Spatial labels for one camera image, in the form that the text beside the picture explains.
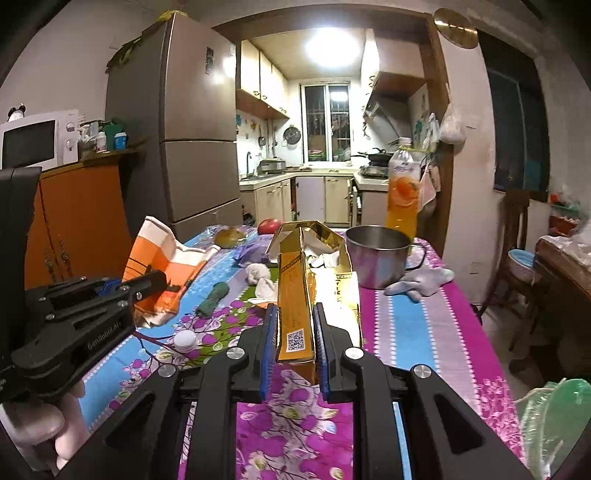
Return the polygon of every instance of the red tomato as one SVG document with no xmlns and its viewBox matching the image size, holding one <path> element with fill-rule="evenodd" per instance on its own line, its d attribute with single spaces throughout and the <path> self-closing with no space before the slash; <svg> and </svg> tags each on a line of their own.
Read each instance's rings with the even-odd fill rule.
<svg viewBox="0 0 591 480">
<path fill-rule="evenodd" d="M 257 232 L 259 235 L 273 235 L 281 225 L 283 225 L 281 220 L 268 218 L 259 223 Z"/>
</svg>

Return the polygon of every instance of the kitchen cabinet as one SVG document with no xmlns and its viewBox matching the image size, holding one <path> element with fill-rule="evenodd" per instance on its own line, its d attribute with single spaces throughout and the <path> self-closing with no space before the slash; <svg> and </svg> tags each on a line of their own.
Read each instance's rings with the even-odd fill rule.
<svg viewBox="0 0 591 480">
<path fill-rule="evenodd" d="M 261 119 L 287 119 L 285 78 L 248 40 L 241 44 L 236 108 Z"/>
<path fill-rule="evenodd" d="M 263 52 L 260 52 L 261 59 L 261 99 L 267 104 L 273 106 L 273 98 L 275 96 L 275 84 L 273 80 L 273 71 L 271 62 Z"/>
<path fill-rule="evenodd" d="M 291 180 L 241 192 L 241 201 L 244 213 L 250 213 L 256 225 L 267 218 L 291 222 Z"/>
<path fill-rule="evenodd" d="M 326 221 L 324 177 L 297 177 L 295 191 L 298 220 Z"/>
<path fill-rule="evenodd" d="M 117 163 L 41 174 L 25 288 L 87 276 L 121 278 L 131 251 Z"/>
<path fill-rule="evenodd" d="M 258 49 L 248 40 L 241 44 L 240 88 L 251 95 L 261 97 L 261 71 Z"/>
<path fill-rule="evenodd" d="M 284 180 L 279 186 L 281 189 L 281 219 L 284 222 L 291 222 L 291 180 Z"/>
<path fill-rule="evenodd" d="M 272 96 L 269 104 L 282 113 L 287 113 L 287 81 L 274 65 L 272 68 Z"/>
<path fill-rule="evenodd" d="M 347 177 L 325 177 L 326 223 L 349 223 L 349 189 Z"/>
</svg>

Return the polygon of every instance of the brown wooden table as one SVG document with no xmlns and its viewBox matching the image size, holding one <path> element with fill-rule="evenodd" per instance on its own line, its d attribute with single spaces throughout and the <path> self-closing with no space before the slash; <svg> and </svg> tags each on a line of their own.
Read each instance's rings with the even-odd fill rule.
<svg viewBox="0 0 591 480">
<path fill-rule="evenodd" d="M 551 242 L 535 246 L 534 269 L 544 326 L 552 340 L 513 360 L 518 373 L 535 363 L 545 381 L 591 378 L 591 272 Z"/>
</svg>

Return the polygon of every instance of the yellow box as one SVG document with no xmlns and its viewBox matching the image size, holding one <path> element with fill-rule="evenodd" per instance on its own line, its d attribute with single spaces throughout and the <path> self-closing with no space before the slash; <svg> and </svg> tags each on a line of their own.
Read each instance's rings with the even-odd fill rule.
<svg viewBox="0 0 591 480">
<path fill-rule="evenodd" d="M 339 250 L 339 265 L 310 268 L 306 253 Z M 357 275 L 345 240 L 320 222 L 289 222 L 275 233 L 267 255 L 279 265 L 279 342 L 277 361 L 316 383 L 312 308 L 321 301 L 329 325 L 349 332 L 361 346 Z"/>
</svg>

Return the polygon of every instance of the faucet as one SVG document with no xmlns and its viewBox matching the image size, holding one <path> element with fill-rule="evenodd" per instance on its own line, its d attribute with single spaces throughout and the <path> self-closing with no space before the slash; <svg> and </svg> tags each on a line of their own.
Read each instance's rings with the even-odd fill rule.
<svg viewBox="0 0 591 480">
<path fill-rule="evenodd" d="M 248 178 L 248 160 L 250 159 L 250 157 L 252 156 L 252 154 L 250 152 L 247 152 L 246 154 L 246 178 Z"/>
</svg>

